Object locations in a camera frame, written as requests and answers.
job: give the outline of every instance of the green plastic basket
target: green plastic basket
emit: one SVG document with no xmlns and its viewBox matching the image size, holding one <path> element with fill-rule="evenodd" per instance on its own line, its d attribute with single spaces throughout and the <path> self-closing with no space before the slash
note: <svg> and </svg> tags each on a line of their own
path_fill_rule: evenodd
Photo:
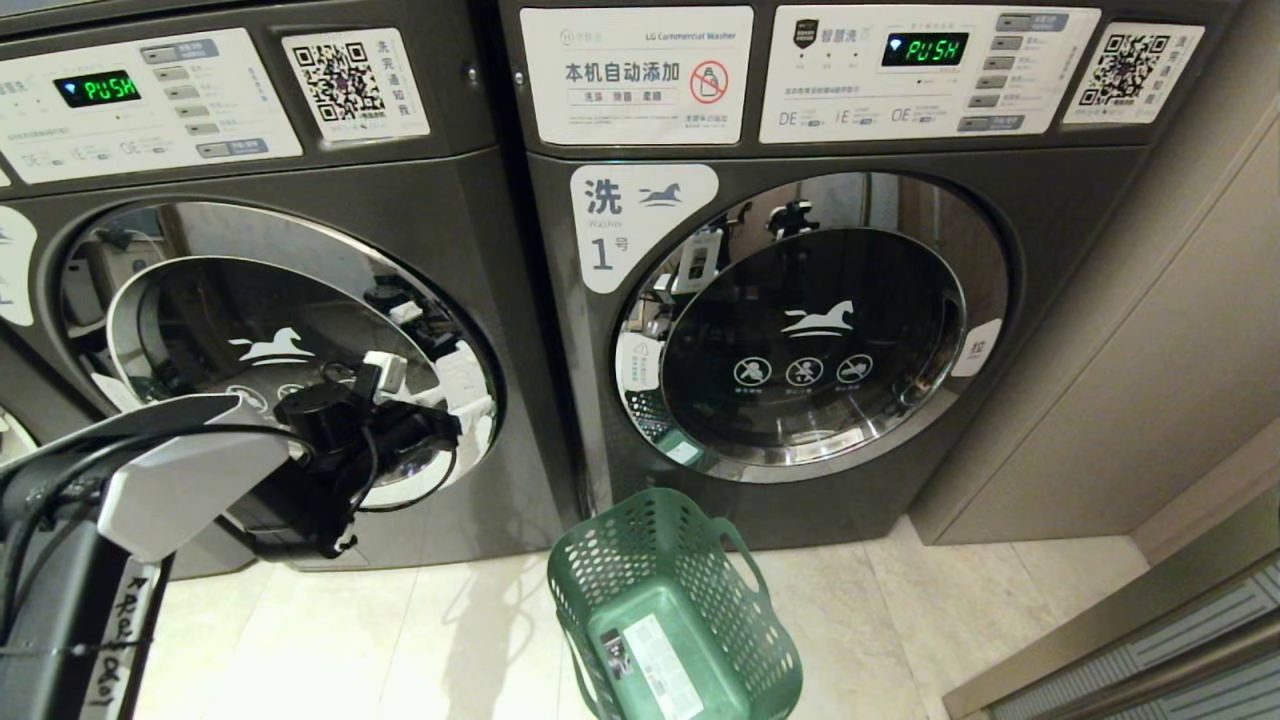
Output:
<svg viewBox="0 0 1280 720">
<path fill-rule="evenodd" d="M 644 491 L 571 529 L 547 579 L 596 717 L 777 720 L 800 700 L 800 655 L 737 528 L 676 491 Z"/>
</svg>

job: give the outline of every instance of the tile floor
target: tile floor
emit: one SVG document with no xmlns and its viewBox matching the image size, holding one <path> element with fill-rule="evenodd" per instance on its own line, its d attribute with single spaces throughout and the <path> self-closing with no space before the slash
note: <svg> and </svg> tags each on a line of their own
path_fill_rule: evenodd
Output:
<svg viewBox="0 0 1280 720">
<path fill-rule="evenodd" d="M 792 715 L 943 720 L 942 696 L 1147 569 L 1128 538 L 759 552 L 804 660 Z M 547 555 L 169 585 L 140 720 L 589 720 Z"/>
</svg>

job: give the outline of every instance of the horse logo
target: horse logo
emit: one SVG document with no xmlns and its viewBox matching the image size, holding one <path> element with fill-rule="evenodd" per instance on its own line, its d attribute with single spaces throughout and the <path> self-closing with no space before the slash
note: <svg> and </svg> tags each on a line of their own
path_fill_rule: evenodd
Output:
<svg viewBox="0 0 1280 720">
<path fill-rule="evenodd" d="M 645 208 L 673 208 L 681 202 L 678 182 L 668 184 L 667 190 L 649 190 L 646 187 L 641 187 L 640 192 L 649 193 L 640 201 L 640 204 Z"/>
<path fill-rule="evenodd" d="M 252 361 L 257 365 L 283 365 L 285 363 L 306 363 L 307 357 L 315 357 L 315 352 L 300 348 L 296 342 L 302 336 L 293 328 L 280 328 L 275 331 L 275 337 L 269 341 L 253 342 L 248 338 L 229 340 L 230 345 L 247 345 L 248 352 L 239 356 L 241 361 Z"/>
<path fill-rule="evenodd" d="M 852 300 L 841 300 L 826 313 L 805 313 L 804 310 L 785 310 L 787 315 L 792 318 L 800 318 L 795 323 L 782 328 L 783 334 L 787 337 L 810 337 L 810 336 L 836 336 L 840 337 L 841 331 L 851 331 L 852 325 L 845 322 L 845 315 L 854 311 Z"/>
</svg>

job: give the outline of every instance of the front-load washer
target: front-load washer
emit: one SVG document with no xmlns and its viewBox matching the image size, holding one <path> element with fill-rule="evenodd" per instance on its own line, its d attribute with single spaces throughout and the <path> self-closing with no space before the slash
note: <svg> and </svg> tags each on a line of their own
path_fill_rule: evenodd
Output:
<svg viewBox="0 0 1280 720">
<path fill-rule="evenodd" d="M 383 468 L 321 569 L 548 547 L 577 498 L 484 58 L 461 0 L 4 18 L 0 318 L 104 411 L 271 421 L 397 355 L 457 447 Z"/>
<path fill-rule="evenodd" d="M 608 5 L 502 4 L 591 497 L 754 547 L 888 532 L 1235 9 Z"/>
</svg>

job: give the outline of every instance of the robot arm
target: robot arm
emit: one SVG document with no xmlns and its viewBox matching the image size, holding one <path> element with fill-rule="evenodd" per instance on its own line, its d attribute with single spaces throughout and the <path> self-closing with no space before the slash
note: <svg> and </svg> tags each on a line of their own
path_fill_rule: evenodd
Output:
<svg viewBox="0 0 1280 720">
<path fill-rule="evenodd" d="M 396 364 L 285 397 L 148 405 L 0 468 L 0 717 L 132 715 L 172 555 L 215 519 L 266 560 L 333 559 L 379 468 L 453 451 L 460 421 L 388 400 Z"/>
</svg>

